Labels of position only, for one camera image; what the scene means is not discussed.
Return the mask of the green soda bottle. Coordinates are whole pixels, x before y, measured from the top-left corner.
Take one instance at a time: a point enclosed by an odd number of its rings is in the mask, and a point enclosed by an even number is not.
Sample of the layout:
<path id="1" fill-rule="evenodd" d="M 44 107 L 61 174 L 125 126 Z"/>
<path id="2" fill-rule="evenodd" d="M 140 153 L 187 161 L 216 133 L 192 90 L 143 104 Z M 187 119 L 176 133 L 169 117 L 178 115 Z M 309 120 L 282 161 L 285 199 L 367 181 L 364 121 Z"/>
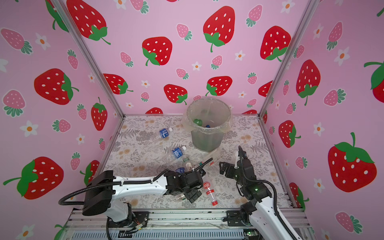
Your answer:
<path id="1" fill-rule="evenodd" d="M 194 120 L 194 123 L 195 123 L 197 126 L 200 126 L 200 127 L 203 126 L 203 121 L 200 120 L 200 119 L 195 119 L 195 120 Z"/>

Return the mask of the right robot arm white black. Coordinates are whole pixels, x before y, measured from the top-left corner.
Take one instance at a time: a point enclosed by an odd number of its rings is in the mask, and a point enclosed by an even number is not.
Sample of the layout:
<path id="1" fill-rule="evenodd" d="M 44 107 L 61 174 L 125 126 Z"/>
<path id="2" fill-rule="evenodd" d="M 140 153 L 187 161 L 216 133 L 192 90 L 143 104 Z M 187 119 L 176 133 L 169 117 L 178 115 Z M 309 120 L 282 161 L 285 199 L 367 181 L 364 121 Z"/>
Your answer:
<path id="1" fill-rule="evenodd" d="M 229 226 L 244 225 L 255 228 L 265 240 L 301 240 L 287 218 L 277 207 L 276 189 L 268 181 L 257 180 L 248 159 L 238 161 L 238 167 L 220 162 L 220 174 L 233 179 L 248 200 L 238 211 L 227 211 L 223 222 Z"/>

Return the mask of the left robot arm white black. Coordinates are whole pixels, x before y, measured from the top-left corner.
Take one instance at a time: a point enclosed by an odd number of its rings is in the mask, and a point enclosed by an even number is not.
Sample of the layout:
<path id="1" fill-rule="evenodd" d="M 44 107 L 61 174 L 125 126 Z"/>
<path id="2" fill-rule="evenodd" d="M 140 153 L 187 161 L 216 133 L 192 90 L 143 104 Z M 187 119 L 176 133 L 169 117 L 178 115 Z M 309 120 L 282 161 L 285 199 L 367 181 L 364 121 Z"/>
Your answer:
<path id="1" fill-rule="evenodd" d="M 206 172 L 198 167 L 186 173 L 168 169 L 154 177 L 124 178 L 115 176 L 112 170 L 104 171 L 86 188 L 72 192 L 59 200 L 61 206 L 83 206 L 83 216 L 105 215 L 113 222 L 133 220 L 131 204 L 122 198 L 138 195 L 177 196 L 183 194 L 191 203 L 202 193 L 203 176 Z"/>

